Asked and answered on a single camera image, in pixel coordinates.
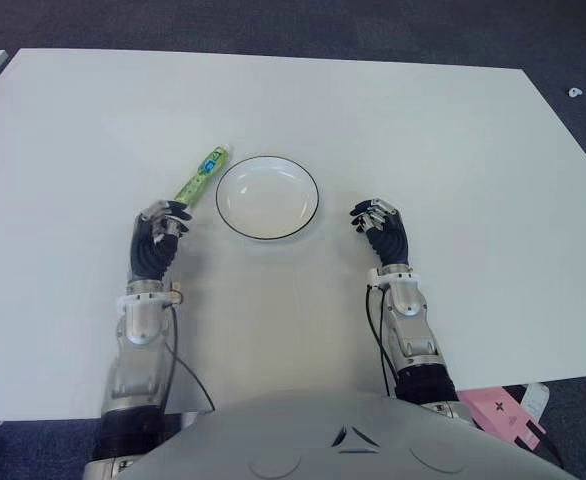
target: plate rim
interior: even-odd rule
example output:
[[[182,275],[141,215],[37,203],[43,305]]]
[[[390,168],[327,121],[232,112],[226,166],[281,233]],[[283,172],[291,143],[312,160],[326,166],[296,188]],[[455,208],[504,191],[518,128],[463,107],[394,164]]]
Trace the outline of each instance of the plate rim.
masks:
[[[317,195],[317,202],[315,204],[315,208],[313,209],[313,213],[311,214],[311,216],[309,217],[309,219],[304,223],[304,225],[302,225],[297,230],[294,230],[291,233],[287,233],[286,235],[281,235],[279,237],[254,237],[253,235],[249,235],[247,233],[241,232],[240,230],[238,230],[237,228],[235,228],[233,225],[231,225],[229,222],[227,222],[226,218],[224,218],[224,215],[222,215],[222,212],[220,211],[220,204],[218,202],[218,198],[219,198],[220,185],[222,184],[222,181],[224,180],[224,177],[226,177],[226,175],[231,170],[233,170],[235,167],[237,167],[238,165],[241,165],[242,163],[248,162],[250,160],[255,160],[256,158],[277,158],[277,159],[280,159],[280,160],[284,160],[286,162],[290,162],[293,165],[296,165],[296,166],[300,167],[304,172],[306,172],[306,174],[309,176],[309,178],[313,182],[313,186],[315,187],[315,194]],[[291,160],[290,158],[282,157],[280,155],[255,155],[253,157],[249,157],[249,158],[245,158],[244,160],[240,160],[236,164],[231,165],[231,167],[229,167],[229,169],[226,172],[224,172],[224,174],[220,177],[220,180],[218,180],[217,187],[215,188],[215,208],[217,209],[217,213],[220,216],[220,218],[222,219],[222,221],[224,223],[226,223],[226,225],[231,230],[233,230],[234,232],[237,232],[240,235],[243,235],[243,236],[245,236],[247,238],[252,238],[253,240],[279,240],[279,239],[282,239],[282,238],[290,237],[291,235],[295,235],[297,232],[299,232],[304,227],[306,227],[309,223],[311,223],[311,220],[313,220],[313,218],[315,217],[315,214],[317,213],[317,210],[318,210],[319,207],[320,207],[320,189],[317,187],[317,182],[315,181],[315,178],[313,178],[313,175],[311,175],[311,172],[309,172],[302,165],[300,165],[299,163]]]

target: robot finger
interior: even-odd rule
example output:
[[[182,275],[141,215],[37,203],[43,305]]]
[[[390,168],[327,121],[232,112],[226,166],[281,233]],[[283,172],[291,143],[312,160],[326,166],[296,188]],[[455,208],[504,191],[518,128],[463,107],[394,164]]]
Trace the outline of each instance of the robot finger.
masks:
[[[364,200],[363,202],[358,203],[355,205],[355,208],[351,210],[350,215],[352,217],[356,217],[361,215],[362,213],[366,212],[366,210],[371,206],[371,200]]]
[[[186,213],[184,211],[184,209],[186,208],[186,205],[183,203],[179,203],[179,202],[169,202],[172,203],[174,205],[171,205],[168,208],[168,212],[166,213],[169,216],[173,216],[173,217],[178,217],[181,218],[182,220],[191,220],[193,217],[191,217],[191,215],[189,215],[188,213]]]
[[[382,230],[382,224],[377,219],[371,217],[369,213],[360,215],[360,226],[365,232],[368,232],[372,228]]]
[[[362,215],[358,215],[353,220],[351,220],[351,225],[355,226],[355,231],[357,233],[364,233],[364,226],[362,224]]]
[[[179,218],[167,216],[165,222],[167,235],[173,235],[179,238],[182,236],[182,233],[188,232],[186,222]]]
[[[384,208],[382,208],[380,205],[372,206],[369,210],[369,213],[372,215],[377,215],[378,218],[383,217],[383,226],[385,229],[396,229],[399,228],[402,224],[402,216],[400,215],[400,212],[388,203]]]
[[[371,218],[368,213],[362,213],[351,220],[351,225],[364,228],[366,230],[367,228],[371,227],[379,228],[378,225],[380,225],[380,222],[378,219]]]
[[[180,231],[186,233],[189,231],[188,227],[186,226],[186,221],[191,219],[190,215],[186,215],[188,218],[184,218],[177,215],[167,215],[167,219],[175,220],[180,225]]]
[[[397,213],[397,208],[381,198],[374,198],[371,200],[371,206],[376,210],[384,212],[384,215],[395,215]]]
[[[151,205],[149,205],[149,207],[142,211],[142,220],[148,221],[158,216],[161,216],[164,214],[164,211],[167,208],[169,208],[169,205],[166,200],[158,200],[156,202],[153,202]]]
[[[379,211],[374,210],[374,209],[370,209],[367,212],[367,215],[369,217],[371,217],[371,220],[373,220],[375,222],[376,227],[379,230],[382,230],[384,228],[384,224],[386,223],[387,215],[382,215],[381,213],[379,213]]]
[[[176,202],[175,200],[168,200],[166,202],[170,208],[179,208],[180,210],[186,210],[188,205],[182,202]]]

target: green bottle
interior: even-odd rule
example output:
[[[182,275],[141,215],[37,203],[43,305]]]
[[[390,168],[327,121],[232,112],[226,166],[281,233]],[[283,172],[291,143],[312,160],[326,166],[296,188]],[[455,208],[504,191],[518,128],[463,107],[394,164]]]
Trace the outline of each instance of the green bottle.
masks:
[[[198,167],[195,176],[186,182],[180,193],[175,196],[175,201],[185,203],[192,208],[202,196],[209,179],[222,168],[222,165],[229,158],[229,150],[226,146],[220,146],[209,153]]]

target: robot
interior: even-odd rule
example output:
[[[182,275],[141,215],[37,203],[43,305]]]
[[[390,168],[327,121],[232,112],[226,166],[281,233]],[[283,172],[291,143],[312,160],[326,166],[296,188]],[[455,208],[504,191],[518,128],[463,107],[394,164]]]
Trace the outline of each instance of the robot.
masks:
[[[380,199],[357,204],[351,216],[381,260],[368,272],[366,314],[387,395],[279,392],[203,415],[164,442],[177,359],[173,307],[182,294],[162,278],[188,231],[185,209],[159,201],[135,220],[126,295],[117,303],[119,354],[84,480],[574,478],[475,428],[427,323],[400,213]],[[382,295],[377,330],[374,290]]]

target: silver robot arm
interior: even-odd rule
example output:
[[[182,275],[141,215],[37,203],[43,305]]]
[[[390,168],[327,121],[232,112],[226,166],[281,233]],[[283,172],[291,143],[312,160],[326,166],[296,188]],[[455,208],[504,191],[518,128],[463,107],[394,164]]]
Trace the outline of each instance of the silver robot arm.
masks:
[[[408,240],[398,210],[373,199],[357,204],[351,215],[355,217],[351,223],[367,236],[382,261],[381,268],[369,272],[368,289],[369,293],[371,289],[383,292],[386,342],[371,327],[383,353],[387,347],[390,351],[395,396],[471,424],[470,412],[457,398],[426,321],[427,302],[419,290],[420,277],[409,266]]]
[[[188,231],[186,205],[158,201],[135,220],[126,295],[118,299],[119,353],[111,366],[99,439],[85,479],[111,479],[162,443],[165,409],[175,370],[169,355],[170,316],[182,302],[179,285],[162,282]]]

